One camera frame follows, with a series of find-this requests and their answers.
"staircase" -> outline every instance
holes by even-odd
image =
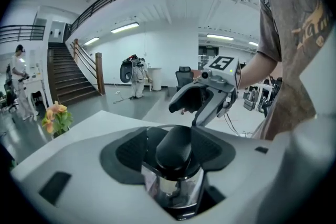
[[[68,106],[100,95],[80,71],[64,43],[49,43],[48,48],[54,50],[54,79],[59,103]]]

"ceiling light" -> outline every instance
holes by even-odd
[[[254,46],[259,46],[259,44],[258,43],[255,43],[255,42],[249,42],[249,44],[251,44],[251,45],[254,45]]]
[[[138,27],[138,26],[139,26],[138,23],[133,23],[133,24],[130,24],[130,25],[125,25],[125,26],[119,27],[119,28],[117,28],[115,30],[112,30],[111,32],[115,34],[115,33],[118,33],[120,31],[124,31],[124,30],[130,29],[130,28],[134,28],[134,27]]]
[[[95,42],[99,39],[99,37],[94,37],[93,39],[89,40],[88,42],[84,43],[84,45],[89,45],[91,44],[92,42]]]
[[[224,36],[211,35],[211,34],[207,34],[206,37],[220,38],[220,39],[226,39],[226,40],[233,40],[232,37],[224,37]]]

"white cylinder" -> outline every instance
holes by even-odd
[[[149,68],[153,80],[153,91],[161,91],[161,67]]]

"floor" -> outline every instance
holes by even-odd
[[[68,107],[74,120],[72,125],[78,124],[100,110],[141,120],[155,103],[166,95],[164,89],[160,92],[150,92],[145,88],[143,98],[126,99],[114,104],[122,98],[130,97],[132,95],[131,87],[118,86],[116,89],[114,86],[106,86],[105,90],[106,95],[102,97],[90,98]],[[45,115],[45,109],[43,105],[36,106],[36,109],[40,112],[36,122],[33,119],[22,121],[14,110],[12,113],[0,114],[0,141],[17,163],[22,162],[30,154],[51,141],[50,134],[40,124]]]
[[[139,120],[191,126],[195,113],[186,112],[184,115],[180,111],[170,113],[168,105],[171,97],[167,97],[166,89],[160,92],[150,92],[148,88],[145,88],[143,94],[144,97],[141,99],[130,100],[127,98],[132,95],[131,87],[118,86],[115,88],[115,86],[106,86],[106,95],[90,98],[68,107],[68,110],[73,115],[74,121],[72,125],[78,124],[100,110],[105,110]],[[262,122],[264,115],[255,110],[248,111],[243,107],[243,103],[244,100],[239,97],[228,114],[238,134],[250,137],[251,133]],[[36,122],[32,119],[22,121],[17,112],[0,114],[0,140],[17,163],[20,163],[51,141],[50,134],[40,124],[45,114],[45,109],[43,105],[38,105],[36,108],[40,112]],[[207,127],[235,134],[229,128],[224,117],[213,119]]]
[[[162,124],[179,124],[184,126],[191,126],[196,112],[193,114],[185,112],[184,115],[182,115],[180,111],[170,113],[168,110],[169,101],[170,99],[168,100],[167,98],[161,99],[147,113],[143,120],[159,122]],[[251,137],[253,131],[263,121],[264,114],[256,110],[248,111],[243,107],[243,104],[243,96],[239,95],[238,99],[229,110],[228,115],[239,135]],[[213,119],[206,127],[220,132],[236,135],[236,133],[229,128],[228,124],[229,122],[227,123],[225,118],[222,116],[221,118]]]

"window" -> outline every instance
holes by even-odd
[[[212,46],[198,47],[198,69],[203,70],[203,67],[218,55],[218,48]]]

